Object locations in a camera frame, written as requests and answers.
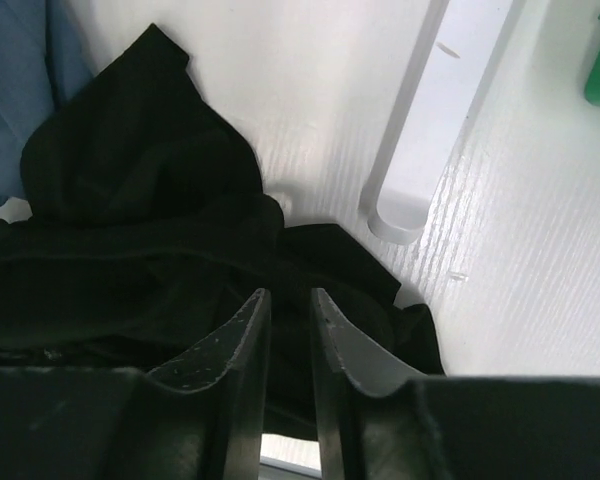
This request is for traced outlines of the black tank top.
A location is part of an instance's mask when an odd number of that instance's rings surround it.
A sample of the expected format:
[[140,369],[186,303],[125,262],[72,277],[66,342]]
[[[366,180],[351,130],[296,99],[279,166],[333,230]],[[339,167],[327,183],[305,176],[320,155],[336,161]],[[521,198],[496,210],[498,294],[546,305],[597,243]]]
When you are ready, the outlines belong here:
[[264,429],[316,438],[311,292],[417,370],[442,372],[429,308],[334,223],[287,226],[249,143],[156,26],[28,140],[32,215],[0,220],[0,366],[154,368],[272,296]]

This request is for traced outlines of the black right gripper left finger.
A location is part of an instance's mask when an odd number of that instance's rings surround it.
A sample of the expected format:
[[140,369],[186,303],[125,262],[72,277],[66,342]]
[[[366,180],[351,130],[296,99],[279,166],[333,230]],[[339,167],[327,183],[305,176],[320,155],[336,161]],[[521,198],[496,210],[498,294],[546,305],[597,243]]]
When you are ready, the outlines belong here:
[[271,331],[255,291],[149,372],[0,368],[0,479],[255,479]]

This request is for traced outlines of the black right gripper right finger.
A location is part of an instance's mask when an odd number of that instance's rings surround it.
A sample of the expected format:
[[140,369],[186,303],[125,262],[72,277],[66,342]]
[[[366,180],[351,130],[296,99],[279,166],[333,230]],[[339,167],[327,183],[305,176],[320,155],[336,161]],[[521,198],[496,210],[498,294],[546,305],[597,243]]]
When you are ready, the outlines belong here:
[[326,479],[600,479],[600,378],[425,375],[311,297]]

